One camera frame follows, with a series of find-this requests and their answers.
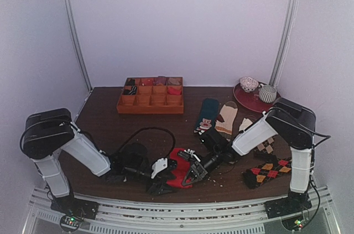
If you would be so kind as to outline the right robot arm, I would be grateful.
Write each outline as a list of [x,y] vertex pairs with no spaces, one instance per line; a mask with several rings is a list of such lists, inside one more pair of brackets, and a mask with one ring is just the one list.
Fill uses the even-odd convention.
[[191,163],[181,184],[188,186],[202,181],[222,162],[236,162],[267,139],[279,135],[290,147],[292,158],[292,194],[284,199],[283,206],[287,212],[294,213],[305,203],[303,193],[307,192],[309,185],[315,126],[314,111],[286,98],[278,98],[260,119],[239,132],[232,141],[214,128],[201,131],[199,138],[210,153],[197,159],[194,154],[179,152]]

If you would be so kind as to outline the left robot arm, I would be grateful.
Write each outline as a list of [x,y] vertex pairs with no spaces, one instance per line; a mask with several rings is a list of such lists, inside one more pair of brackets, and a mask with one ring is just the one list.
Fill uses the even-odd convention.
[[147,148],[127,139],[114,153],[100,149],[89,132],[80,129],[66,108],[60,108],[30,115],[20,138],[20,149],[37,167],[58,205],[67,214],[74,214],[80,208],[77,198],[65,176],[57,151],[65,151],[87,167],[97,177],[115,183],[127,178],[146,182],[146,191],[151,195],[165,195],[174,192],[168,185],[175,179],[172,171],[176,161],[162,157],[153,164],[147,158]]

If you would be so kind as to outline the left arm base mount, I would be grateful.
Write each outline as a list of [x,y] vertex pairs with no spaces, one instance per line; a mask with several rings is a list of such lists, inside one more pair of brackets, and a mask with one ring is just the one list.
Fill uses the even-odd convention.
[[96,218],[99,204],[75,197],[64,200],[53,198],[50,208],[63,213],[59,220],[59,226],[62,230],[74,232],[81,227],[85,219],[94,220]]

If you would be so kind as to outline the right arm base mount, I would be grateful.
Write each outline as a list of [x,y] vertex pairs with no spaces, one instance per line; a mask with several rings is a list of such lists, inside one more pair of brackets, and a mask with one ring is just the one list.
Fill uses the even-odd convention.
[[281,218],[281,223],[288,231],[300,231],[306,224],[304,211],[312,208],[309,195],[290,191],[287,197],[266,201],[265,211],[269,219]]

